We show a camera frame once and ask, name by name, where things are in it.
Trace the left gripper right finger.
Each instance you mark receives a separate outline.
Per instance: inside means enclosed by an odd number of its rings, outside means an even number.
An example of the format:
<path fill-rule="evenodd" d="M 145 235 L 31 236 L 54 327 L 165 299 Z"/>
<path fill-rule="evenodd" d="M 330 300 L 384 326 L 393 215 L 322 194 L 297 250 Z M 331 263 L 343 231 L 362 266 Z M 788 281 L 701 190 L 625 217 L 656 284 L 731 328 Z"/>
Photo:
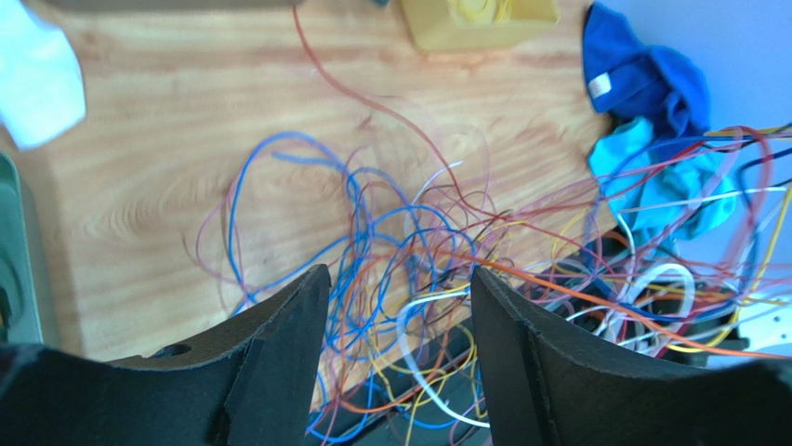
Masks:
<path fill-rule="evenodd" d="M 496 445 L 669 445 L 674 364 L 599 339 L 474 270 L 471 306 Z"/>

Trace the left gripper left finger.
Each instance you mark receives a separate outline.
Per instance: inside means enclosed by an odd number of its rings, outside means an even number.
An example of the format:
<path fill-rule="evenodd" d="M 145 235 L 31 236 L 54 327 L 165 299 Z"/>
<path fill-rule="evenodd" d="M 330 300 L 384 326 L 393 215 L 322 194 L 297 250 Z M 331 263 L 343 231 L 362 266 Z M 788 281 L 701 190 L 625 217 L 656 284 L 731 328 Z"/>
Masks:
<path fill-rule="evenodd" d="M 113 362 L 112 445 L 299 445 L 330 277 L 316 265 L 275 295 L 149 358 Z"/>

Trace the cyan cloth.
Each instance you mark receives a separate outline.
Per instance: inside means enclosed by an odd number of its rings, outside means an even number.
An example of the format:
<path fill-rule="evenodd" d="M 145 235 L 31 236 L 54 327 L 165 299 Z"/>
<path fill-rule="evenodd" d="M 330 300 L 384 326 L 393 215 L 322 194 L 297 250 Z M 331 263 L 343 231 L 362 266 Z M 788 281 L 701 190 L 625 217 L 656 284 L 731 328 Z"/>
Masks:
<path fill-rule="evenodd" d="M 654 142 L 653 123 L 637 117 L 598 140 L 588 157 L 611 212 L 624 220 L 637 246 L 650 243 L 679 220 L 688 211 L 688 201 L 698 197 L 719 170 L 719 156 L 709 153 L 664 166 L 641 185 L 637 182 L 642 173 L 607 178 L 616 170 L 625 173 L 659 164 L 665 160 L 665 150 L 676 150 L 666 145 L 649 151 Z"/>

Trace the green plastic tray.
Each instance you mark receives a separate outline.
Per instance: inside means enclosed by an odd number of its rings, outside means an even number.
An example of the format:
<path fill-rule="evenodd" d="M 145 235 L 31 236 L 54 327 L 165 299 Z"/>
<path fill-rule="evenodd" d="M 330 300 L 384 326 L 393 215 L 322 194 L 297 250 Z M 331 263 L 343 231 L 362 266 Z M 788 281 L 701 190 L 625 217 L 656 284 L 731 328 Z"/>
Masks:
<path fill-rule="evenodd" d="M 46 342 L 35 292 L 16 166 L 1 155 L 1 341 Z"/>

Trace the dark blue towel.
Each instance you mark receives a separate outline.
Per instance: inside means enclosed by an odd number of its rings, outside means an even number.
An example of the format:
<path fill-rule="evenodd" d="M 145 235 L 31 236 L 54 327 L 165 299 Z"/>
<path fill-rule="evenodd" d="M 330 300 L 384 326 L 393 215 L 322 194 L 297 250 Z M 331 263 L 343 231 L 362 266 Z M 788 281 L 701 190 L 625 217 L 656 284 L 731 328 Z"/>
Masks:
<path fill-rule="evenodd" d="M 582 64 L 596 112 L 643 117 L 660 137 L 709 130 L 711 98 L 703 72 L 673 48 L 644 44 L 624 15 L 599 2 L 587 12 Z"/>

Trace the white hanging tank top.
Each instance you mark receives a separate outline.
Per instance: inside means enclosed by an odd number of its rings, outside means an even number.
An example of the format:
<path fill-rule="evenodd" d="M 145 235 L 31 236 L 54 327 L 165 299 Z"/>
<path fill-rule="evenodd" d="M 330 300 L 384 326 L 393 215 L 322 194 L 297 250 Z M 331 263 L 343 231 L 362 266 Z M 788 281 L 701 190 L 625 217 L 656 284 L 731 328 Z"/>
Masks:
<path fill-rule="evenodd" d="M 65 32 L 21 1 L 1 3 L 1 126 L 21 151 L 58 138 L 86 117 L 78 58 Z"/>

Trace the yellow plastic tray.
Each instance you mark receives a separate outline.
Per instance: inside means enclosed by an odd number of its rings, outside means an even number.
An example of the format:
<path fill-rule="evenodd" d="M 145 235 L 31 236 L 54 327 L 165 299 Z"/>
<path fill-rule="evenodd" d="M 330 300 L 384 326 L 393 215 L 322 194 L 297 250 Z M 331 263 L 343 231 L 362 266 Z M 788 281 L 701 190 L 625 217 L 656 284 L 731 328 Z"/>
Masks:
<path fill-rule="evenodd" d="M 407 29 L 424 52 L 501 49 L 553 28 L 556 1 L 401 1 Z"/>

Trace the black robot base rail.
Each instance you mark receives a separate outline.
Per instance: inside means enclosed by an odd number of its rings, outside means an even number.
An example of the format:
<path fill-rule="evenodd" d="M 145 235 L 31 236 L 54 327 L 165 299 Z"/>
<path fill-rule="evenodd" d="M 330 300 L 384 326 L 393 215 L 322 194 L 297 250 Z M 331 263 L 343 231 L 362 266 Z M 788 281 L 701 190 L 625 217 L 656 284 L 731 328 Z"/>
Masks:
<path fill-rule="evenodd" d="M 568 322 L 591 321 L 595 336 L 653 358 L 722 350 L 750 297 L 743 285 L 705 278 L 673 254 L 639 271 L 630 232 L 614 234 L 614 256 L 604 253 L 603 235 L 577 240 L 549 232 L 545 259 L 513 267 L 499 250 L 516 228 L 504 223 L 472 239 L 447 230 L 437 244 L 430 242 L 433 230 L 410 230 L 399 239 L 357 232 L 322 244 L 316 258 L 329 257 L 338 273 L 317 376 L 322 402 L 309 433 L 317 435 L 326 415 L 338 410 L 363 418 L 395 410 L 413 419 L 426 404 L 445 414 L 446 430 L 484 427 L 475 340 L 462 361 L 444 353 L 431 364 L 422 360 L 429 341 L 446 343 L 469 316 L 475 263 L 523 280 L 528 300 L 551 311 L 566 308 Z"/>

